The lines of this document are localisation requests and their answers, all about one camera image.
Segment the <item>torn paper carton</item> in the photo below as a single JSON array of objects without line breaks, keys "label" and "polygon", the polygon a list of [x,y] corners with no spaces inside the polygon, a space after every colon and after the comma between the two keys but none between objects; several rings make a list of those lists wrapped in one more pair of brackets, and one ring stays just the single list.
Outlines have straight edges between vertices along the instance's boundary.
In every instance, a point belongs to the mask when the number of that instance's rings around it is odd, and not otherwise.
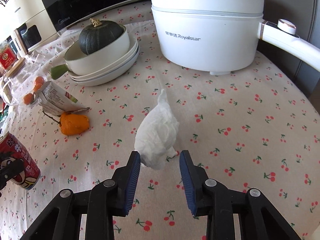
[{"label": "torn paper carton", "polygon": [[85,107],[77,98],[53,81],[47,81],[41,86],[36,92],[36,100],[45,113],[53,116],[60,116],[65,112],[76,113],[89,109],[89,107]]}]

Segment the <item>orange peel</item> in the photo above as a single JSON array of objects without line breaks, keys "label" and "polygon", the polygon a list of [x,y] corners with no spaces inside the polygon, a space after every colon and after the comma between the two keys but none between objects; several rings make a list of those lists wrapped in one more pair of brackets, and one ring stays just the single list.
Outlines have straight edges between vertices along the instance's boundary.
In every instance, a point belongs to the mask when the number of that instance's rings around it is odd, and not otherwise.
[{"label": "orange peel", "polygon": [[59,121],[42,111],[45,116],[56,122],[62,134],[66,136],[79,135],[90,128],[89,118],[86,115],[72,114],[64,112],[61,114]]}]

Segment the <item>red label jar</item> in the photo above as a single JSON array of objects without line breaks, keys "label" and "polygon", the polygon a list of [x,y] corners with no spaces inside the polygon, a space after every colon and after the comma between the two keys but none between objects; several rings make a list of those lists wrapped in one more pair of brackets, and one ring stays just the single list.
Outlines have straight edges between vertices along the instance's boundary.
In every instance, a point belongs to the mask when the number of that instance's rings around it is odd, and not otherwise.
[{"label": "red label jar", "polygon": [[5,70],[9,69],[17,61],[17,56],[7,41],[1,43],[0,57],[1,66]]}]

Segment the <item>stacked white plates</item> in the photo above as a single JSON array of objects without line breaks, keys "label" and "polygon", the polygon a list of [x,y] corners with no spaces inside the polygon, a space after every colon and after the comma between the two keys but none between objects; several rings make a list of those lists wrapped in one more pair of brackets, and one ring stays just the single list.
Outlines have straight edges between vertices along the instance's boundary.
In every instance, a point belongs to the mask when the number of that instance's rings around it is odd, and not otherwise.
[{"label": "stacked white plates", "polygon": [[129,37],[129,51],[121,59],[93,74],[77,76],[73,72],[68,72],[71,80],[74,81],[77,85],[92,87],[110,82],[124,74],[133,66],[139,54],[139,44],[136,37],[132,35],[129,35]]}]

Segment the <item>dark green pumpkin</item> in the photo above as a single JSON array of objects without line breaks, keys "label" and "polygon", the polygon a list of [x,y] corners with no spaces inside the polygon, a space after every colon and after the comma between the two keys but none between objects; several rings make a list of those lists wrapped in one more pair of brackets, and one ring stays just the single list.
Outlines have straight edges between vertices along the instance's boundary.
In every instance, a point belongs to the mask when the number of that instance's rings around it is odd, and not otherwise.
[{"label": "dark green pumpkin", "polygon": [[90,24],[79,35],[79,47],[86,55],[108,46],[124,33],[124,29],[116,22],[101,21],[97,18],[89,20]]}]

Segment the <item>white Changhong appliance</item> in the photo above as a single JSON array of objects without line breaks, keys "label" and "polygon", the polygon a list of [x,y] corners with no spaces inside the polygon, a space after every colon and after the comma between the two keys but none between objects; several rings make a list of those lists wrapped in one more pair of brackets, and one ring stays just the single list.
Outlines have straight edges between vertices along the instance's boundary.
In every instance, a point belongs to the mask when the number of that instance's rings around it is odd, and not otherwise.
[{"label": "white Changhong appliance", "polygon": [[42,0],[9,0],[1,10],[1,41],[12,40],[21,57],[58,36]]}]

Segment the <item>glass jar cork lid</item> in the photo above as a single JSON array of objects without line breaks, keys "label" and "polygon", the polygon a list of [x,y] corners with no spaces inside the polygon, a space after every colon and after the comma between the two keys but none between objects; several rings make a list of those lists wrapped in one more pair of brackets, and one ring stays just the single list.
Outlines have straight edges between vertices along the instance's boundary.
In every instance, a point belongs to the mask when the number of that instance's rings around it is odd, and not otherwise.
[{"label": "glass jar cork lid", "polygon": [[33,91],[34,80],[37,76],[42,76],[47,81],[42,69],[43,63],[43,55],[37,55],[35,58],[21,58],[4,72],[1,77],[1,97],[7,105],[25,105],[23,98],[28,93],[33,93],[36,100],[36,92]]}]

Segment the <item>white tissue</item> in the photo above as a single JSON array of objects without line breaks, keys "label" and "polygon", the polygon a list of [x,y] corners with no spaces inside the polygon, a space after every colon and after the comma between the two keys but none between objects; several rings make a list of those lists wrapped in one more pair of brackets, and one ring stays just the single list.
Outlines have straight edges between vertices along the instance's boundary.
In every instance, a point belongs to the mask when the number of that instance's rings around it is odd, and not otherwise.
[{"label": "white tissue", "polygon": [[135,150],[139,152],[142,165],[153,170],[161,170],[167,157],[174,157],[174,144],[177,138],[179,122],[168,103],[167,93],[161,90],[157,105],[147,114],[140,124]]}]

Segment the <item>cherry print tablecloth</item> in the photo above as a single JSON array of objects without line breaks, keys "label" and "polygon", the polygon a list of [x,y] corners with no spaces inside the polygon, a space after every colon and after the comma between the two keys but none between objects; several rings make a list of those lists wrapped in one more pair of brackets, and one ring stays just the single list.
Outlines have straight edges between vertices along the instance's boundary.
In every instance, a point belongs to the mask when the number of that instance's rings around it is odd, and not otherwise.
[{"label": "cherry print tablecloth", "polygon": [[126,164],[136,131],[164,89],[180,126],[174,146],[228,188],[259,189],[302,239],[319,226],[319,114],[268,57],[212,76],[163,57],[151,13],[142,2],[99,16],[127,26],[139,42],[135,64],[95,87],[57,84],[89,107],[91,128],[67,137],[38,105],[10,108],[3,125],[41,170],[33,189],[8,183],[1,197],[1,237],[19,239],[62,189],[91,189]]}]

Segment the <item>mandarin orange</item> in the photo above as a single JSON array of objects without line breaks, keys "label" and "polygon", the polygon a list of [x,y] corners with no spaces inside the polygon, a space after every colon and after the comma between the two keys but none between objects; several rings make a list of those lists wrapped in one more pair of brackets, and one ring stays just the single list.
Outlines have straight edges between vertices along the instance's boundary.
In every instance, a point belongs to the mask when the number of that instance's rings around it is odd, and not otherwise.
[{"label": "mandarin orange", "polygon": [[34,102],[34,100],[35,100],[35,96],[34,96],[33,93],[28,93],[23,98],[23,102],[24,102],[25,105],[32,104]]},{"label": "mandarin orange", "polygon": [[34,93],[37,92],[42,86],[43,86],[42,83],[37,83],[33,88]]},{"label": "mandarin orange", "polygon": [[34,84],[37,85],[37,84],[44,84],[45,83],[45,79],[44,77],[42,76],[37,76],[36,79],[34,80]]}]

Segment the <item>red drink can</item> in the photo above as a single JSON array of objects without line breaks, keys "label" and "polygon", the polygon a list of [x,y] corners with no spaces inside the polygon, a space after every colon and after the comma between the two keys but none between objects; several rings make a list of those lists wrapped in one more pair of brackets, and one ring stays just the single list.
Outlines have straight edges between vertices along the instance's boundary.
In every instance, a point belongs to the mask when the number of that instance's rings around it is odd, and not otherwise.
[{"label": "red drink can", "polygon": [[10,132],[1,137],[1,190],[8,181],[31,190],[41,171],[25,146]]}]

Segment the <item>white electric cooking pot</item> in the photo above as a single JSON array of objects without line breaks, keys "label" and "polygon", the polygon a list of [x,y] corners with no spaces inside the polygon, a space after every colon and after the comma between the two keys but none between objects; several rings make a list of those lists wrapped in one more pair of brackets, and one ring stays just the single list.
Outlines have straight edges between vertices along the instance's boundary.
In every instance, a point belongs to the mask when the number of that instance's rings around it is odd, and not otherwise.
[{"label": "white electric cooking pot", "polygon": [[182,67],[225,75],[249,66],[259,40],[319,69],[319,49],[296,26],[264,19],[264,0],[151,0],[162,54]]}]

